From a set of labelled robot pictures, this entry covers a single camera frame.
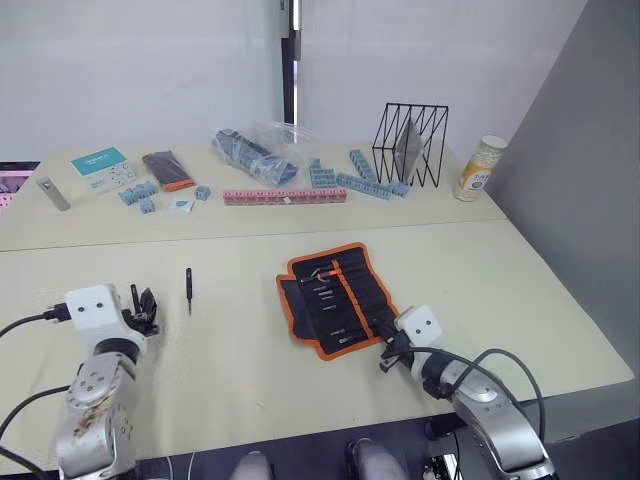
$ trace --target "gray pants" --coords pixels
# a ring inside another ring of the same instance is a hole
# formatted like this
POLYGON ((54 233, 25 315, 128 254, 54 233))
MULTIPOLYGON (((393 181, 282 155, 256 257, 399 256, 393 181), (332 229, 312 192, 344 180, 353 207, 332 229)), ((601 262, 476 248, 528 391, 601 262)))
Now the gray pants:
MULTIPOLYGON (((354 444, 352 456, 359 480, 408 480, 398 461, 383 446, 367 438, 354 444)), ((261 452, 245 455, 231 480, 273 480, 269 460, 261 452)))

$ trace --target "floor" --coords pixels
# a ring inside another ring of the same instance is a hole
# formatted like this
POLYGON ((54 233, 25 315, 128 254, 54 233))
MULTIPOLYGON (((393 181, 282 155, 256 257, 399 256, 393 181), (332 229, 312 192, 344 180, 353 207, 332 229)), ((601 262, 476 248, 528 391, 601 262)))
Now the floor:
MULTIPOLYGON (((228 480, 237 461, 251 450, 263 451, 274 465, 277 480, 344 480, 344 447, 354 438, 369 437, 391 451, 409 473, 422 479, 425 458, 455 452, 452 437, 437 442, 424 435, 425 419, 285 438, 200 452, 193 456, 191 480, 228 480)), ((468 428, 458 431, 464 480, 492 480, 468 428)), ((596 430, 578 438, 547 445, 560 480, 637 480, 640 478, 640 420, 596 430)), ((173 480, 188 480, 192 455, 171 457, 173 480)), ((167 459, 141 462, 142 479, 170 480, 167 459)), ((16 475, 15 479, 27 478, 16 475)))

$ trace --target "pink object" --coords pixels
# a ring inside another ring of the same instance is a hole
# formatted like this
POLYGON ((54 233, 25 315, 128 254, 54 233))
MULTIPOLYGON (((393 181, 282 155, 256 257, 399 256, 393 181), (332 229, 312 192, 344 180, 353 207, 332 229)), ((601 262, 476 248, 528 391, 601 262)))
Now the pink object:
POLYGON ((347 189, 306 188, 301 190, 225 190, 225 205, 300 205, 305 203, 344 203, 347 189))
POLYGON ((11 192, 0 191, 0 213, 9 206, 11 200, 16 196, 17 191, 25 182, 27 177, 30 177, 33 170, 2 170, 0 171, 0 177, 5 178, 3 184, 10 187, 11 192))

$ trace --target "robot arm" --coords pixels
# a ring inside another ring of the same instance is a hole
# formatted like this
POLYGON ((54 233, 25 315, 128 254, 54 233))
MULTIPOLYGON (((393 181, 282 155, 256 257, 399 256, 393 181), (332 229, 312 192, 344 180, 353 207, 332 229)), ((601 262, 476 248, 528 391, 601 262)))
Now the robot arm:
POLYGON ((120 310, 115 289, 97 285, 69 292, 66 304, 89 355, 69 387, 66 418, 58 432, 60 478, 135 478, 132 413, 138 401, 136 363, 146 337, 158 333, 156 302, 140 300, 134 314, 120 310))
MULTIPOLYGON (((409 309, 395 324, 397 334, 387 339, 387 352, 443 346, 442 330, 426 306, 409 309)), ((467 369, 466 364, 448 356, 423 352, 391 357, 380 366, 388 371, 399 361, 410 368, 412 377, 433 396, 453 385, 467 369)), ((494 478, 536 480, 554 475, 553 463, 533 427, 489 377, 472 370, 449 400, 458 416, 475 431, 480 445, 486 446, 488 454, 483 456, 494 478)))

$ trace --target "white wall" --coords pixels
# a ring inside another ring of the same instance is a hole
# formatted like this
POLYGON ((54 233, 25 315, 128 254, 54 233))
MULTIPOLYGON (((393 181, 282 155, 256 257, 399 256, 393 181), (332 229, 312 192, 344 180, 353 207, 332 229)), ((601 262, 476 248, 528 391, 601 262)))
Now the white wall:
POLYGON ((0 0, 0 161, 282 118, 276 0, 0 0))
POLYGON ((299 123, 373 141, 385 102, 451 107, 447 143, 510 139, 586 0, 302 0, 299 123))

